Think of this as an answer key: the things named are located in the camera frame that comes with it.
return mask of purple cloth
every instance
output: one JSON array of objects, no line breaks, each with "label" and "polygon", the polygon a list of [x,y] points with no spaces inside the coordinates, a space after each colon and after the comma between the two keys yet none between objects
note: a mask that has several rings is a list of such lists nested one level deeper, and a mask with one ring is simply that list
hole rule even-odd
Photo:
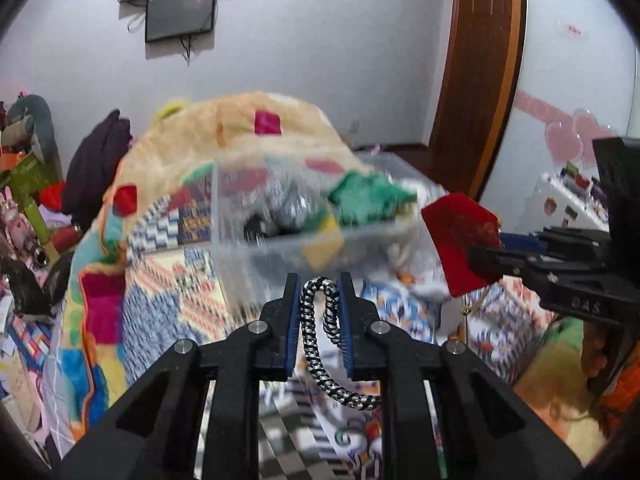
[{"label": "purple cloth", "polygon": [[71,216],[69,215],[65,215],[64,213],[56,213],[51,209],[47,209],[47,207],[42,204],[38,206],[38,209],[40,211],[40,214],[42,215],[44,223],[49,229],[56,229],[58,227],[71,225]]},{"label": "purple cloth", "polygon": [[62,212],[71,215],[84,232],[98,216],[102,196],[129,150],[130,127],[116,108],[82,140],[71,160],[62,190]]}]

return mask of blanket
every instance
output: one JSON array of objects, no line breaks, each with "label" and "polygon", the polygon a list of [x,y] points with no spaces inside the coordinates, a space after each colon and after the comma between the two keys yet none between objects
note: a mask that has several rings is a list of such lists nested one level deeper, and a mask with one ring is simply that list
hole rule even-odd
[{"label": "blanket", "polygon": [[355,159],[322,111],[300,100],[252,93],[191,105],[154,124],[120,161],[103,206],[74,255],[60,341],[72,433],[77,440],[124,393],[122,299],[126,244],[158,197],[248,154],[331,152]]}]

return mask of clear plastic storage box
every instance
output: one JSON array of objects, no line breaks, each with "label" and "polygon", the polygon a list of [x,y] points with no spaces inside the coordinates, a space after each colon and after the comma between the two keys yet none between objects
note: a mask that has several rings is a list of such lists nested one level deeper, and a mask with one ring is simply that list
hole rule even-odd
[{"label": "clear plastic storage box", "polygon": [[[355,153],[364,170],[382,171],[395,180],[433,182],[392,153]],[[211,182],[211,252],[226,304],[262,306],[280,298],[289,272],[303,280],[314,276],[335,278],[349,271],[355,278],[386,265],[387,250],[415,236],[420,215],[405,215],[375,224],[340,227],[328,232],[292,234],[248,243],[242,225],[255,211],[256,197],[265,179],[277,178],[303,166],[304,178],[325,192],[344,175],[330,153],[275,158],[256,156],[214,165]]]}]

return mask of white wall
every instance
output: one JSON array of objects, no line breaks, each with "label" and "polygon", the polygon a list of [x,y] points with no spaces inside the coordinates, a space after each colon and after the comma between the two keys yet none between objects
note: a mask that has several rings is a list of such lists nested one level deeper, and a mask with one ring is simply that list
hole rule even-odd
[{"label": "white wall", "polygon": [[427,115],[424,120],[424,133],[422,143],[429,145],[431,131],[438,111],[438,101],[440,100],[440,90],[442,89],[442,79],[444,78],[444,68],[447,62],[447,51],[449,49],[449,33],[451,32],[451,13],[453,12],[453,0],[443,0],[442,12],[440,14],[440,36],[438,37],[438,48],[431,91],[428,94]]},{"label": "white wall", "polygon": [[[542,100],[535,111],[555,107],[571,117],[581,108],[625,135],[635,66],[634,40],[608,0],[528,0],[518,92]],[[553,170],[545,123],[515,107],[481,204],[512,230],[540,175]]]},{"label": "white wall", "polygon": [[357,142],[419,142],[444,3],[220,0],[215,45],[197,38],[187,67],[179,41],[129,34],[134,9],[116,0],[28,0],[0,43],[0,98],[46,99],[64,171],[114,107],[140,134],[169,98],[254,90],[313,102],[340,132],[360,120]]}]

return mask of door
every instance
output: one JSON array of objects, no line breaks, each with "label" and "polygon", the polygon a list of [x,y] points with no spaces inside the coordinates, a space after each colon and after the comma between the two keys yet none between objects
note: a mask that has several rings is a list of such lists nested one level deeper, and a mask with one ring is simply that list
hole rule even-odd
[{"label": "door", "polygon": [[478,198],[500,145],[524,42],[523,0],[454,0],[425,173]]}]

